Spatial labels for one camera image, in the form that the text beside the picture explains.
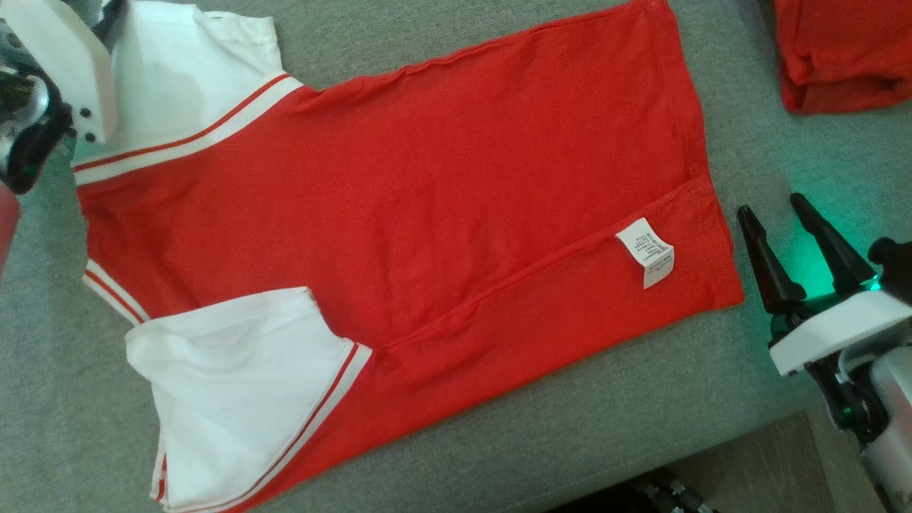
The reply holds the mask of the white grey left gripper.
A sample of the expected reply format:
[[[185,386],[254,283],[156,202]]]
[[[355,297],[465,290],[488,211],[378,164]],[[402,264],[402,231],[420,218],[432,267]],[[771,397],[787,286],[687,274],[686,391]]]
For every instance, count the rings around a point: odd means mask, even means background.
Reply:
[[[13,194],[35,186],[62,140],[116,133],[112,52],[127,13],[127,1],[88,16],[69,1],[2,3],[1,175]]]

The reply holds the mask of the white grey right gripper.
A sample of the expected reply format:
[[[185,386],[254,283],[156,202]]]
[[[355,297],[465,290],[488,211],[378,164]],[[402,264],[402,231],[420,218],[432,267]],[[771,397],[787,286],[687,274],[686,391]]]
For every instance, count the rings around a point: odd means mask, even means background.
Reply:
[[[814,237],[834,292],[851,294],[876,272],[802,194],[789,195],[800,224]],[[787,314],[807,298],[768,244],[748,205],[737,211],[752,272],[769,314]],[[877,240],[871,256],[881,267],[875,286],[802,322],[771,348],[782,375],[804,370],[823,393],[828,415],[863,446],[910,445],[910,244]]]

